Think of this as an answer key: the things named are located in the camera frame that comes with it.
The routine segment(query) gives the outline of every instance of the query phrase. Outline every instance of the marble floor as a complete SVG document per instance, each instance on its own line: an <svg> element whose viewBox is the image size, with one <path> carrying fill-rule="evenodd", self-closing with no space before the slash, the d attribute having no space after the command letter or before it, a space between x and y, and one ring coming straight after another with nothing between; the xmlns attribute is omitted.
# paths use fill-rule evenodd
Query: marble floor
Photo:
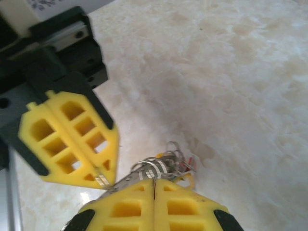
<svg viewBox="0 0 308 231"><path fill-rule="evenodd" d="M178 141L200 194L245 231L308 226L305 0L116 0L90 14L121 135L118 178ZM25 231L59 231L102 191L42 182L17 157Z"/></svg>

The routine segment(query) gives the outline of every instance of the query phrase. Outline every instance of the metal key ring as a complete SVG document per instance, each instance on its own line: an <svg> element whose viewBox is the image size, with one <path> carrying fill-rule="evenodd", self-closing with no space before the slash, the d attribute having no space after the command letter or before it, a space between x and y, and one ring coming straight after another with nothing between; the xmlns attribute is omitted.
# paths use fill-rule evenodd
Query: metal key ring
<svg viewBox="0 0 308 231"><path fill-rule="evenodd" d="M135 164L131 167L131 172L133 171L133 169L134 169L136 166L138 166L138 165L140 165L140 164L149 164L149 165L151 165L151 166L155 169L155 171L156 171L156 173L157 173L157 178L161 178L161 177L162 177L162 174L161 174L161 172L159 171L159 168L158 168L155 164L153 164L153 163L150 162L150 161L144 161L144 160L135 163Z"/></svg>
<svg viewBox="0 0 308 231"><path fill-rule="evenodd" d="M165 165L165 163L163 161L161 161L159 158L156 157L149 157L144 159L144 161L156 161L157 163L159 163L159 165L162 167L163 169L163 173L167 174L168 170L167 170L167 166Z"/></svg>

